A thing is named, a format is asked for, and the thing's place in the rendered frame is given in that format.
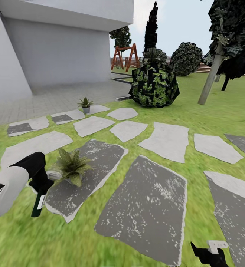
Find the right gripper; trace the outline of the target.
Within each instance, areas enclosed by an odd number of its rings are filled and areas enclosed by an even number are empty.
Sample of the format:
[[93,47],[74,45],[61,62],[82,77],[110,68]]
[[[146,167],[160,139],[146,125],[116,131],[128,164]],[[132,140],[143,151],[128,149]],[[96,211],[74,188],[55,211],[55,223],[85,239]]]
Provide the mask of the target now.
[[192,242],[191,242],[191,246],[192,246],[195,256],[197,257],[199,256],[199,260],[201,261],[202,264],[209,264],[210,267],[216,267],[216,265],[219,262],[226,263],[225,254],[221,250],[221,248],[217,249],[219,254],[212,254],[211,252],[208,251],[208,249],[197,248]]

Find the insectifuge atomizer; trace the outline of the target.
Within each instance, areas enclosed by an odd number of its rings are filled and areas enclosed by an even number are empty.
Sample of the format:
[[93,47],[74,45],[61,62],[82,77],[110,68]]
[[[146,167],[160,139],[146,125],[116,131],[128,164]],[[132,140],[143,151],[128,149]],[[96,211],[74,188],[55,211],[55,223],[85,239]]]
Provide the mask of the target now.
[[31,216],[32,217],[38,217],[41,213],[41,210],[43,208],[43,203],[45,201],[46,194],[43,193],[42,189],[39,189],[37,192],[37,198],[35,201],[35,205],[33,207]]

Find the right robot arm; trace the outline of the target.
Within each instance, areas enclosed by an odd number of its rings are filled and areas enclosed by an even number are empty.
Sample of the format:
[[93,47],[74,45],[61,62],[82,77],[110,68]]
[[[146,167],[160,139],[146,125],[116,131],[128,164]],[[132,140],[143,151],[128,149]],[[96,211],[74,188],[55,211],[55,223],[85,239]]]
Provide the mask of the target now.
[[225,261],[225,254],[221,250],[222,248],[228,248],[228,244],[225,241],[208,240],[208,249],[197,248],[192,242],[191,246],[195,256],[199,256],[199,260],[202,264],[209,264],[210,267],[228,267]]

